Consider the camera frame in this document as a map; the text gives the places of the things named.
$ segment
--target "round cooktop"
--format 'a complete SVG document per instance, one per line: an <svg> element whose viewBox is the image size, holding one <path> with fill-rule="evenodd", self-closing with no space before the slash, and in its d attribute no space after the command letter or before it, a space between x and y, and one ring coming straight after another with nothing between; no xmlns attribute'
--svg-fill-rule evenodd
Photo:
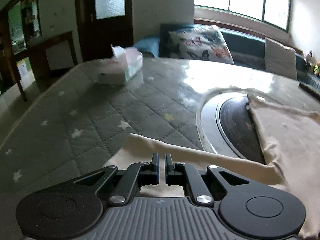
<svg viewBox="0 0 320 240"><path fill-rule="evenodd" d="M227 144L238 155L265 164L246 96L222 101L216 111L217 125Z"/></svg>

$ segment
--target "pillow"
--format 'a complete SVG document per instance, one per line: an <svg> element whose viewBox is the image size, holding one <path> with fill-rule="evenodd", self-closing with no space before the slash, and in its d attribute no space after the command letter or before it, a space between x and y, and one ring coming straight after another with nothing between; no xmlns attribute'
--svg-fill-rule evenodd
<svg viewBox="0 0 320 240"><path fill-rule="evenodd" d="M265 43L266 71L297 80L295 50L269 38Z"/></svg>
<svg viewBox="0 0 320 240"><path fill-rule="evenodd" d="M169 32L171 57L234 64L219 28L215 25Z"/></svg>

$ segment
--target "window sill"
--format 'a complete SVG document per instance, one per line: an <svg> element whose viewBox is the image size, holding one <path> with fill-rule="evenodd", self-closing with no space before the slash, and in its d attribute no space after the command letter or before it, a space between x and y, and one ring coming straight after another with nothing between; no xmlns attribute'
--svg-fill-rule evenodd
<svg viewBox="0 0 320 240"><path fill-rule="evenodd" d="M239 26L273 38L282 43L290 43L290 35L285 30L244 15L214 8L195 6L194 17L197 19L219 21L221 23Z"/></svg>

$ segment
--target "ribbed gray panel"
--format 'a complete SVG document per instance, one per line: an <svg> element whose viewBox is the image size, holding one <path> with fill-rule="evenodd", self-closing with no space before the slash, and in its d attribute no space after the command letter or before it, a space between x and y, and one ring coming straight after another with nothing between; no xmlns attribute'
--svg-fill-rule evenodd
<svg viewBox="0 0 320 240"><path fill-rule="evenodd" d="M238 239L245 238L228 231L210 208L193 206L186 197L136 197L127 206L110 208L95 228L74 240Z"/></svg>

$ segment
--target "butterfly pillow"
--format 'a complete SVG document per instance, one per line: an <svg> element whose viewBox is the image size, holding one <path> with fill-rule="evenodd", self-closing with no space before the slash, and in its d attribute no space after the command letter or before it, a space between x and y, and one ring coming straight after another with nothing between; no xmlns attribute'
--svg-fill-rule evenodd
<svg viewBox="0 0 320 240"><path fill-rule="evenodd" d="M169 32L174 51L171 57L234 64L219 28L215 25Z"/></svg>

